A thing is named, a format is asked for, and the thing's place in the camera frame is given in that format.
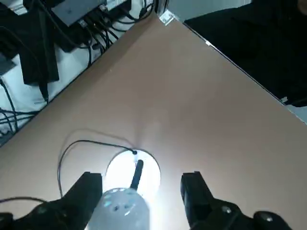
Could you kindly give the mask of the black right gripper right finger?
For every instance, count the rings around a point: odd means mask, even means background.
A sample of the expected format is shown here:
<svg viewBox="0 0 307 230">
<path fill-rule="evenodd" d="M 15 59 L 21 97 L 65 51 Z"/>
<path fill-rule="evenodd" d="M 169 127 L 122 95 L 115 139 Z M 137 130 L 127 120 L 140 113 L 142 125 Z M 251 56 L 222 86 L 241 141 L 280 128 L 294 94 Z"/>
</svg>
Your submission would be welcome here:
<svg viewBox="0 0 307 230">
<path fill-rule="evenodd" d="M 257 211 L 252 217 L 234 203 L 215 198 L 198 171 L 183 173 L 180 191 L 191 230 L 290 230 L 276 213 Z"/>
</svg>

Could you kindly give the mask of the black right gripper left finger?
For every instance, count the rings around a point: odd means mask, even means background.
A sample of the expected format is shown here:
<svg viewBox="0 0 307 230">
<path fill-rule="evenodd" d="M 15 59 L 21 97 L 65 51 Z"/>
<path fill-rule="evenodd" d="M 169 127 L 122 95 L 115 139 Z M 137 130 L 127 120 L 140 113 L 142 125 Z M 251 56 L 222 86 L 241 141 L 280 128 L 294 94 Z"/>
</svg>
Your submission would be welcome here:
<svg viewBox="0 0 307 230">
<path fill-rule="evenodd" d="M 38 202 L 28 214 L 14 218 L 11 212 L 0 213 L 2 230 L 83 230 L 88 224 L 103 194 L 100 173 L 84 172 L 70 190 L 60 199 L 46 201 L 30 196 L 2 199 L 10 201 Z"/>
</svg>

